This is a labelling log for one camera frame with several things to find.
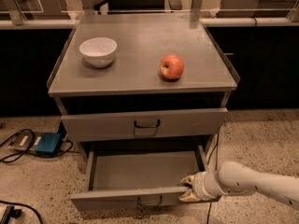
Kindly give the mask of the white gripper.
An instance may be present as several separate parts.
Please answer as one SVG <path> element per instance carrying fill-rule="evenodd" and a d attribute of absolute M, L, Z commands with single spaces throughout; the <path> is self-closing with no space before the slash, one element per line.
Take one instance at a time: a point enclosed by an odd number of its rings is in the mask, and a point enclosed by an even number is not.
<path fill-rule="evenodd" d="M 185 203 L 198 201 L 209 201 L 222 195 L 219 185 L 213 172 L 199 172 L 196 175 L 188 175 L 179 181 L 181 186 L 192 187 L 192 191 L 186 191 L 178 198 Z"/>

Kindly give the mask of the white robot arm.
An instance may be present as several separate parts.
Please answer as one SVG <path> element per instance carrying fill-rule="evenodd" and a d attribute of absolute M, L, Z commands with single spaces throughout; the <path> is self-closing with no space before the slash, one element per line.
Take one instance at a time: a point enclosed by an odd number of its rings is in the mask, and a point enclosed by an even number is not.
<path fill-rule="evenodd" d="M 235 161 L 223 162 L 215 171 L 198 172 L 180 183 L 187 190 L 182 202 L 210 201 L 219 196 L 246 196 L 258 192 L 270 199 L 299 210 L 299 178 L 262 173 Z"/>

